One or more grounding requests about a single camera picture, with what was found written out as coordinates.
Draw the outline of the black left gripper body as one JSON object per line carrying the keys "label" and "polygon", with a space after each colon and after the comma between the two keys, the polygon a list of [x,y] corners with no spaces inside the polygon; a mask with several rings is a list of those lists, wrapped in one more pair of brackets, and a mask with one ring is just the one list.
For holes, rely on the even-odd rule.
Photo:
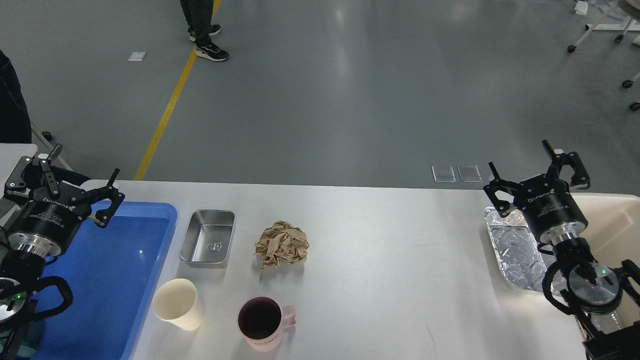
{"label": "black left gripper body", "polygon": [[7,240],[12,249],[30,251],[38,256],[66,253],[82,222],[92,213],[89,203],[71,204],[78,193],[58,191],[53,198],[45,189],[35,190],[9,226]]}

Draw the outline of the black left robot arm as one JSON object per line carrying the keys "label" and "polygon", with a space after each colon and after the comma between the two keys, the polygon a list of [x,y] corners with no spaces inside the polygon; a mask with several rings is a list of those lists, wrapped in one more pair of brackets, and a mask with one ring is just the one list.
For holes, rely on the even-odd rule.
{"label": "black left robot arm", "polygon": [[3,199],[19,205],[3,230],[7,253],[1,261],[1,358],[14,360],[33,322],[59,315],[73,303],[69,283],[43,276],[47,265],[64,255],[84,221],[105,228],[125,199],[114,183],[84,190],[89,178],[53,165],[62,145],[44,158],[24,156],[8,176]]}

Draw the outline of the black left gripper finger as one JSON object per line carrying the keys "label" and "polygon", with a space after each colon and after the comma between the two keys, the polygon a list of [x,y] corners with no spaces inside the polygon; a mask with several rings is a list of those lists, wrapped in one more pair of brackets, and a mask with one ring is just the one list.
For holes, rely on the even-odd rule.
{"label": "black left gripper finger", "polygon": [[51,163],[57,159],[62,148],[62,144],[55,145],[43,159],[37,156],[22,157],[5,182],[4,197],[14,203],[27,203],[37,189],[44,188],[53,199],[58,199],[62,191]]}
{"label": "black left gripper finger", "polygon": [[91,205],[96,204],[99,201],[109,199],[110,205],[108,208],[96,210],[94,215],[83,215],[85,219],[89,218],[99,228],[105,228],[126,197],[125,194],[121,193],[119,189],[114,186],[115,180],[120,171],[121,169],[115,168],[105,186],[91,189],[89,191],[83,190],[80,194],[71,196],[71,207],[75,207],[76,210],[80,210],[80,206],[86,204],[89,205],[89,209],[91,210]]}

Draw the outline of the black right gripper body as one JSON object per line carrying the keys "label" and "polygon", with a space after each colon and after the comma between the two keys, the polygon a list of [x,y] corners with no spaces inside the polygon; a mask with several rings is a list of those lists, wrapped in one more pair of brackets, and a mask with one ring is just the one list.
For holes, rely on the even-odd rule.
{"label": "black right gripper body", "polygon": [[513,205],[521,210],[538,242],[559,244],[577,239],[588,220],[570,194],[569,183],[546,174],[519,182],[513,191]]}

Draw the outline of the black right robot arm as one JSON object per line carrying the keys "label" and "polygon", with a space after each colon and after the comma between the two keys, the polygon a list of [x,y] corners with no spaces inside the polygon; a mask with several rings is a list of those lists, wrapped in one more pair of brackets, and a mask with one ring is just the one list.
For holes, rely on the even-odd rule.
{"label": "black right robot arm", "polygon": [[589,189],[590,176],[577,152],[557,152],[547,140],[542,146],[550,158],[545,173],[513,182],[502,178],[493,162],[493,179],[483,187],[502,218],[519,210],[531,230],[538,251],[553,255],[542,278],[546,300],[565,315],[574,316],[585,331],[583,342],[589,360],[637,360],[639,322],[606,333],[596,327],[594,316],[617,310],[624,294],[638,305],[639,267],[626,259],[621,266],[601,264],[582,232],[588,220],[570,190]]}

